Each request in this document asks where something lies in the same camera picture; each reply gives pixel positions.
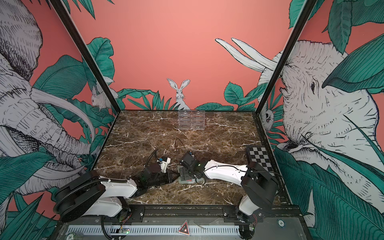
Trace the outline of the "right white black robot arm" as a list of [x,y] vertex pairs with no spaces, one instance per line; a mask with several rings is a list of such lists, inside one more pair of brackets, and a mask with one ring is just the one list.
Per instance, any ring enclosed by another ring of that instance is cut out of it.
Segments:
[[221,180],[241,186],[246,194],[237,206],[236,214],[242,222],[271,212],[279,184],[275,172],[266,171],[259,163],[230,165],[215,160],[198,160],[191,152],[187,152],[180,160],[180,165],[191,177]]

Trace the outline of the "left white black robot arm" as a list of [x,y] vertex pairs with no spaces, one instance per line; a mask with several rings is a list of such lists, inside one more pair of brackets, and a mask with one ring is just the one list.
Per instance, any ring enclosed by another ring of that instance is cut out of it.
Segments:
[[92,170],[54,194],[54,212],[64,223],[83,216],[106,216],[123,223],[132,216],[127,199],[139,197],[151,187],[171,184],[179,176],[178,172],[158,163],[128,179],[106,178]]

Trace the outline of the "clear plastic organizer box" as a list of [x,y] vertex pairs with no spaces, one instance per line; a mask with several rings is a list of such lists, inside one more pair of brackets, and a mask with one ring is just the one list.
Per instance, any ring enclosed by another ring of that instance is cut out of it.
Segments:
[[205,122],[205,111],[179,111],[178,124],[180,130],[204,130]]

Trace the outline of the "red warning triangle sticker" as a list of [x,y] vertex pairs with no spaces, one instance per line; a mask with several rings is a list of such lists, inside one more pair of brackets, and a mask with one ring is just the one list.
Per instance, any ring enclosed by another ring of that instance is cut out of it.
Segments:
[[190,229],[189,229],[189,224],[188,224],[187,220],[181,225],[181,227],[178,230],[178,233],[182,234],[182,235],[185,235],[185,236],[190,236],[191,235]]

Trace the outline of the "black white checkerboard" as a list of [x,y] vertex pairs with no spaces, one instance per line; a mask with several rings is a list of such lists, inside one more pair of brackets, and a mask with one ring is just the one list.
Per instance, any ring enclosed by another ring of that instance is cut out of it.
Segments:
[[272,162],[269,158],[266,147],[246,146],[246,156],[247,156],[248,163],[257,162],[266,171],[270,172],[272,176],[274,175],[274,169],[273,169]]

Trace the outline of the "black mounting rail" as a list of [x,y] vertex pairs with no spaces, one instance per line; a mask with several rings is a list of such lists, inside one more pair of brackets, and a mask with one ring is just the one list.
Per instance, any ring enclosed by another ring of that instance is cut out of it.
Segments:
[[257,210],[250,217],[240,214],[234,205],[129,205],[128,223],[142,223],[144,218],[222,218],[226,223],[262,222],[265,218],[302,217],[298,206],[273,206],[269,211]]

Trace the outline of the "left black frame post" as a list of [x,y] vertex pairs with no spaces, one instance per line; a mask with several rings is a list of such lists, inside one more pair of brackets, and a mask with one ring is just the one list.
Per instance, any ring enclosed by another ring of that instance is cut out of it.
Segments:
[[65,7],[65,5],[62,3],[62,1],[58,0],[50,0],[51,5],[55,9],[56,13],[58,14],[60,20],[62,21],[63,25],[65,26],[66,30],[70,34],[72,40],[74,41],[75,45],[77,46],[78,50],[80,51],[82,57],[84,58],[85,62],[87,63],[88,67],[90,68],[92,74],[98,81],[98,83],[101,85],[101,88],[103,89],[104,93],[106,94],[108,100],[112,104],[112,109],[117,113],[117,115],[121,112],[121,109],[113,97],[109,86],[104,81],[104,77],[98,67],[98,65],[95,62],[95,59],[93,58],[91,52],[89,51],[87,45],[85,44],[84,39],[80,35],[76,25],[74,24],[72,18],[70,17],[70,14]]

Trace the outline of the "black frame post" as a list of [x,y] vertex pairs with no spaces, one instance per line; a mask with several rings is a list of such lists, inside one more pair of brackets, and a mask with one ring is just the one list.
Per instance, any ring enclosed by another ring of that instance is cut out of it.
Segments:
[[98,83],[101,85],[101,88],[103,89],[104,93],[106,94],[108,100],[112,104],[112,109],[117,113],[117,115],[121,112],[121,109],[113,97],[109,86],[104,81],[104,77],[98,67],[98,65],[95,62],[95,59],[93,58],[91,52],[89,51],[87,45],[85,44],[84,39],[80,35],[76,25],[74,24],[72,18],[70,17],[70,14],[65,7],[65,5],[62,3],[62,1],[58,0],[50,0],[51,5],[55,9],[56,13],[58,14],[60,20],[62,21],[63,25],[65,26],[66,30],[70,34],[72,40],[74,41],[75,45],[77,46],[78,50],[80,51],[82,57],[84,58],[85,62],[87,63],[88,67],[90,68],[92,74],[98,81]]
[[288,60],[288,57],[290,56],[290,54],[292,53],[293,51],[293,48],[316,4],[316,0],[307,0],[304,2],[304,6],[302,7],[302,10],[300,12],[300,15],[298,17],[298,20],[293,28],[293,31],[291,32],[291,35],[288,39],[288,42],[282,52],[282,55],[278,61],[278,64],[277,64],[277,67],[275,68],[273,74],[272,74],[272,77],[266,87],[266,90],[263,94],[263,97],[261,99],[261,101],[259,102],[259,105],[258,105],[258,108],[256,110],[256,115],[260,115],[267,99],[268,99],[268,96],[270,95],[270,93],[272,92],[273,90],[273,87],[276,83],[276,81],[279,79],[279,76],[280,74],[282,73],[283,71],[283,68],[284,68],[284,65],[285,63],[287,62]]

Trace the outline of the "right black frame post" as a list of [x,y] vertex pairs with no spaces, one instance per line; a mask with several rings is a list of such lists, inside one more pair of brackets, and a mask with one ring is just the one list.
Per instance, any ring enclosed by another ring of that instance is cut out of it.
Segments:
[[266,87],[266,90],[263,94],[263,97],[261,99],[261,101],[259,102],[259,105],[258,105],[258,108],[256,110],[256,115],[260,115],[267,99],[268,99],[268,96],[270,95],[270,93],[272,92],[273,90],[273,87],[276,83],[276,81],[279,79],[279,76],[280,74],[282,73],[283,71],[283,68],[284,68],[284,65],[285,63],[287,62],[288,60],[288,57],[290,56],[290,54],[292,53],[293,51],[293,48],[316,4],[316,0],[307,0],[304,2],[304,6],[302,7],[302,10],[300,12],[300,15],[298,17],[298,20],[293,28],[293,31],[291,32],[291,35],[288,39],[288,42],[282,52],[282,55],[278,61],[278,64],[277,64],[277,67],[275,68],[273,74],[272,74],[272,77]]

